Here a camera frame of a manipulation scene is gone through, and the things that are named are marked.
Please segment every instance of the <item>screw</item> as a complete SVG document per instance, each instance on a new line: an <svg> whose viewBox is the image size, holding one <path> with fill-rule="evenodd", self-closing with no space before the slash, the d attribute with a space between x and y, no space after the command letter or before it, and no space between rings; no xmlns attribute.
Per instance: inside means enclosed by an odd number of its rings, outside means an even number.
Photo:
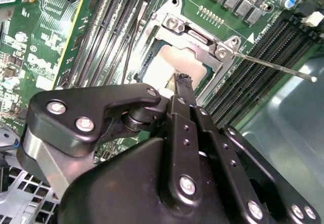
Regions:
<svg viewBox="0 0 324 224"><path fill-rule="evenodd" d="M151 16L151 19L152 19L152 20L155 20L156 17L157 17L157 13L154 12L154 13L152 14L152 16Z"/></svg>
<svg viewBox="0 0 324 224"><path fill-rule="evenodd" d="M216 56L220 59L225 58L227 55L227 50L225 48L220 48L216 51Z"/></svg>
<svg viewBox="0 0 324 224"><path fill-rule="evenodd" d="M207 112L203 108L201 108L199 110L200 110L200 112L201 112L202 115L207 115Z"/></svg>
<svg viewBox="0 0 324 224"><path fill-rule="evenodd" d="M174 18L169 18L167 20L167 27L170 29L175 29L178 26L178 20Z"/></svg>
<svg viewBox="0 0 324 224"><path fill-rule="evenodd" d="M186 104L186 102L185 102L181 97L178 97L178 101L179 101L181 104Z"/></svg>
<svg viewBox="0 0 324 224"><path fill-rule="evenodd" d="M194 192L196 192L196 186L194 185L193 181L186 177L186 176L182 176L180 178L180 187L182 189L182 191L188 195L193 195Z"/></svg>
<svg viewBox="0 0 324 224"><path fill-rule="evenodd" d="M75 125L84 132L90 132L95 128L94 123L89 118L79 118L76 120Z"/></svg>
<svg viewBox="0 0 324 224"><path fill-rule="evenodd" d="M298 218L300 219L304 218L304 214L302 213L302 211L299 209L297 205L292 205L292 210Z"/></svg>
<svg viewBox="0 0 324 224"><path fill-rule="evenodd" d="M316 215L315 215L315 213L312 211L311 208L309 208L308 206L305 206L304 209L305 209L305 211L306 211L306 214L307 214L311 219L313 219L313 220L316 219Z"/></svg>
<svg viewBox="0 0 324 224"><path fill-rule="evenodd" d="M150 94L151 96L156 96L157 95L157 93L151 88L147 89L147 93Z"/></svg>
<svg viewBox="0 0 324 224"><path fill-rule="evenodd" d="M93 157L93 163L98 164L100 162L99 157Z"/></svg>
<svg viewBox="0 0 324 224"><path fill-rule="evenodd" d="M248 202L248 208L249 208L252 216L254 216L258 220L262 219L263 214L262 214L262 211L261 211L260 207L257 205L257 203L250 200Z"/></svg>
<svg viewBox="0 0 324 224"><path fill-rule="evenodd" d="M53 114L63 114L66 112L66 107L64 106L63 103L58 102L58 101L52 101L49 104L47 104L46 109Z"/></svg>
<svg viewBox="0 0 324 224"><path fill-rule="evenodd" d="M228 132L229 132L231 135L236 135L235 131L232 130L231 128L228 128Z"/></svg>
<svg viewBox="0 0 324 224"><path fill-rule="evenodd" d="M180 26L178 27L178 29L179 29L179 31L184 31L184 25L180 25Z"/></svg>

